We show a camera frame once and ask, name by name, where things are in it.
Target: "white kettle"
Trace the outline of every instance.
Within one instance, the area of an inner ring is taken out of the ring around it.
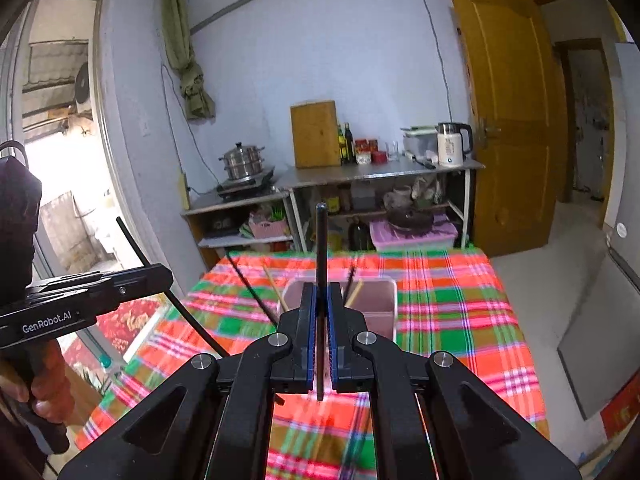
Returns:
[[[462,142],[462,130],[466,131],[465,150]],[[474,148],[474,136],[471,126],[464,123],[438,124],[438,162],[445,168],[458,168],[464,164],[465,156]]]

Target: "air conditioner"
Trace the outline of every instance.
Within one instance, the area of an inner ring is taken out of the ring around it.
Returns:
[[[78,115],[91,114],[91,99],[89,92],[89,63],[84,62],[78,71],[75,82],[75,98]]]

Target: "yellow wooden door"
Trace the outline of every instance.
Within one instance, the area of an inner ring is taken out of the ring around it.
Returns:
[[[478,171],[473,241],[489,256],[544,245],[558,186],[558,87],[530,0],[453,0],[472,85]]]

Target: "black rod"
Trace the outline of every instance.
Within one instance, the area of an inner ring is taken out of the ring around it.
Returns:
[[[256,303],[258,304],[258,306],[260,306],[260,308],[262,309],[262,311],[267,315],[267,317],[269,318],[269,320],[273,323],[273,325],[275,327],[278,326],[278,319],[276,319],[275,314],[269,309],[268,306],[266,306],[264,304],[264,302],[260,299],[260,296],[258,296],[258,294],[256,293],[256,291],[254,290],[254,288],[251,286],[251,283],[249,283],[249,281],[245,278],[244,274],[242,274],[242,272],[240,271],[240,269],[238,268],[238,266],[236,265],[235,261],[233,260],[233,258],[231,257],[231,254],[229,254],[229,251],[225,248],[225,256],[226,258],[231,262],[231,266],[234,268],[234,270],[236,271],[236,274],[238,275],[238,278],[240,278],[240,281],[244,283],[244,286],[246,287],[246,289],[249,291],[249,294],[251,294],[254,297],[254,300],[256,301]]]
[[[316,283],[318,284],[319,306],[326,314],[326,258],[329,211],[324,202],[316,206]]]
[[[351,291],[351,285],[353,285],[353,275],[356,273],[356,264],[351,262],[351,269],[349,269],[349,277],[347,278],[347,286],[344,287],[344,294],[342,295],[342,302],[347,303],[349,293]]]
[[[129,242],[129,245],[131,246],[133,251],[136,253],[136,256],[142,262],[142,265],[144,267],[151,266],[151,263],[149,262],[149,260],[146,259],[145,253],[142,252],[142,249],[140,249],[140,246],[133,239],[133,236],[131,236],[131,233],[127,229],[127,226],[124,225],[122,218],[120,218],[119,216],[116,217],[116,222],[118,223],[118,226],[122,231],[122,234],[124,234],[124,237],[127,239],[127,242]],[[175,297],[175,294],[172,293],[172,291],[168,290],[164,294],[169,299],[169,301],[171,301],[175,309],[178,312],[180,312],[181,316],[187,321],[187,323],[191,325],[191,328],[193,328],[198,333],[198,335],[202,339],[204,339],[205,343],[207,343],[211,348],[213,348],[216,352],[218,352],[218,354],[221,355],[222,357],[230,356],[230,353],[227,352],[220,343],[218,343],[215,339],[212,338],[209,332],[207,332],[207,330],[200,323],[198,323],[198,321],[191,315],[191,312],[189,312],[185,308],[185,306],[180,302],[180,300],[178,300],[178,298]]]
[[[324,399],[324,333],[326,323],[326,259],[327,238],[329,225],[329,210],[324,202],[316,206],[316,286],[318,299],[316,301],[316,399]]]

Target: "plaid tablecloth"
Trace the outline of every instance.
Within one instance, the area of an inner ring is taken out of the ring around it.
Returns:
[[[345,280],[357,258],[356,279],[386,276],[398,284],[396,342],[424,355],[443,349],[548,436],[545,408],[533,360],[500,280],[478,250],[424,253],[342,253],[328,261],[330,281]],[[238,256],[244,275],[265,303],[276,295],[262,266],[279,288],[315,274],[307,254]],[[273,332],[229,262],[220,261],[199,282],[185,305],[231,353]],[[199,336],[171,309],[129,363],[120,381],[93,412],[76,444],[84,448],[130,410],[193,354],[208,351]],[[315,393],[284,396],[274,409],[268,479],[375,478],[375,458],[366,394]]]

